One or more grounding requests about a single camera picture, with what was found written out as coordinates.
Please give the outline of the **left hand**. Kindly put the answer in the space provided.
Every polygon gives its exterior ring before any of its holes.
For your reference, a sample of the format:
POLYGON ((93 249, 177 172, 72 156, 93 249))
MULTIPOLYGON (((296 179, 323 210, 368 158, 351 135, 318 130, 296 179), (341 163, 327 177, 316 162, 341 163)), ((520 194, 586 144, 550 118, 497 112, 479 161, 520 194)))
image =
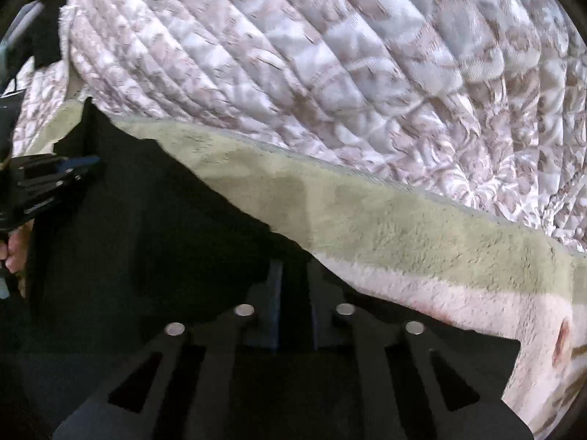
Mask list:
POLYGON ((0 259, 12 274, 21 272, 27 261, 34 222, 28 221, 8 234, 7 241, 0 243, 0 259))

